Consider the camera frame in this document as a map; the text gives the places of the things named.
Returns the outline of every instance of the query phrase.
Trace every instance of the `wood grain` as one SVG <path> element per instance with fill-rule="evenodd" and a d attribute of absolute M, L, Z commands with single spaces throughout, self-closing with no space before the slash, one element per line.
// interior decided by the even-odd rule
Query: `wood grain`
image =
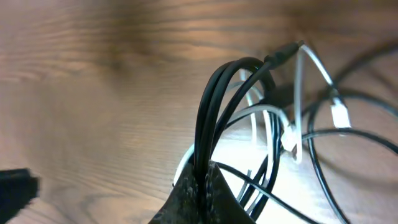
<path fill-rule="evenodd" d="M 397 21 L 397 1 L 388 0 L 1 1 L 0 169 L 29 167 L 42 178 L 40 198 L 10 223 L 147 223 L 193 142 L 218 66 L 304 39 L 333 74 L 398 40 Z M 396 55 L 382 58 L 344 85 L 397 106 L 397 65 Z M 293 67 L 275 71 L 277 82 L 291 81 Z M 308 94 L 323 86 L 308 64 Z M 398 143 L 394 118 L 357 101 L 349 108 L 357 128 Z M 317 122 L 331 126 L 326 107 Z M 223 141 L 223 149 L 249 147 L 249 124 L 228 131 L 224 139 L 241 143 Z M 321 138 L 317 149 L 353 223 L 398 222 L 396 157 L 351 137 Z M 337 223 L 308 155 L 299 166 L 282 162 L 274 193 Z M 265 222 L 300 223 L 272 203 Z"/>

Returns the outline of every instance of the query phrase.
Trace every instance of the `cable bundle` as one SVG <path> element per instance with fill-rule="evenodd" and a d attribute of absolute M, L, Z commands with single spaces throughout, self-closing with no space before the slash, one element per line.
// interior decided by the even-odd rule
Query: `cable bundle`
<path fill-rule="evenodd" d="M 391 49 L 386 49 L 385 52 L 389 53 L 391 52 Z M 301 94 L 304 53 L 307 53 L 315 62 L 315 65 L 319 68 L 324 79 L 326 80 L 328 88 L 323 98 L 302 110 Z M 286 85 L 275 87 L 270 70 L 281 66 L 295 54 L 297 54 L 297 72 L 294 86 Z M 253 114 L 257 111 L 262 111 L 264 120 L 266 122 L 268 155 L 262 162 L 254 178 L 251 179 L 249 176 L 230 166 L 218 163 L 220 169 L 227 170 L 228 172 L 235 174 L 245 181 L 245 184 L 243 185 L 242 190 L 237 197 L 239 204 L 244 208 L 255 190 L 258 190 L 261 193 L 261 196 L 259 195 L 247 210 L 248 214 L 250 214 L 253 220 L 258 219 L 268 199 L 271 198 L 302 220 L 309 223 L 316 223 L 316 221 L 301 214 L 298 210 L 287 205 L 285 202 L 281 201 L 281 199 L 271 193 L 278 174 L 280 155 L 284 152 L 289 152 L 289 154 L 294 156 L 295 161 L 300 163 L 302 160 L 302 141 L 308 141 L 312 163 L 322 190 L 324 191 L 326 198 L 328 199 L 334 213 L 339 220 L 342 223 L 349 223 L 349 220 L 338 206 L 327 185 L 320 167 L 320 163 L 317 159 L 313 138 L 331 134 L 356 135 L 376 141 L 390 149 L 393 153 L 398 154 L 398 146 L 391 143 L 387 139 L 383 139 L 375 134 L 351 128 L 348 110 L 345 106 L 344 99 L 356 98 L 367 101 L 374 105 L 380 106 L 396 117 L 398 117 L 398 110 L 377 98 L 358 92 L 347 92 L 337 89 L 337 85 L 344 79 L 347 73 L 359 68 L 362 64 L 371 61 L 373 58 L 374 57 L 367 57 L 365 58 L 365 62 L 354 63 L 353 67 L 345 68 L 338 75 L 338 79 L 334 82 L 330 78 L 319 58 L 311 51 L 311 49 L 304 45 L 303 42 L 291 43 L 283 46 L 274 54 L 266 56 L 264 62 L 256 58 L 246 57 L 222 65 L 214 72 L 207 83 L 198 109 L 195 142 L 183 156 L 183 159 L 177 168 L 174 183 L 176 183 L 178 180 L 178 177 L 185 164 L 191 162 L 195 168 L 195 178 L 198 183 L 198 189 L 199 191 L 202 191 L 202 193 L 205 193 L 208 184 L 206 182 L 208 164 L 222 132 L 240 119 L 251 115 L 253 139 L 255 141 L 256 122 Z M 241 79 L 245 81 L 229 84 L 229 81 L 232 79 L 233 75 L 242 69 L 247 70 L 252 74 L 247 78 L 247 80 L 245 80 L 245 74 L 241 73 Z M 254 86 L 257 81 L 260 81 L 262 84 L 262 87 L 264 88 L 264 95 L 258 88 Z M 224 94 L 234 87 L 239 88 L 222 112 L 220 118 L 217 119 Z M 259 98 L 259 103 L 252 105 L 252 99 L 248 93 L 250 89 Z M 239 102 L 244 98 L 245 95 L 248 100 L 249 107 L 235 112 Z M 315 117 L 320 105 L 324 101 L 333 102 L 332 115 L 335 121 L 335 127 L 337 129 L 323 129 L 315 131 Z M 289 121 L 283 108 L 291 105 L 292 103 L 294 103 L 295 120 Z M 305 116 L 306 114 L 309 114 L 308 133 L 302 134 L 301 121 L 302 116 Z"/>

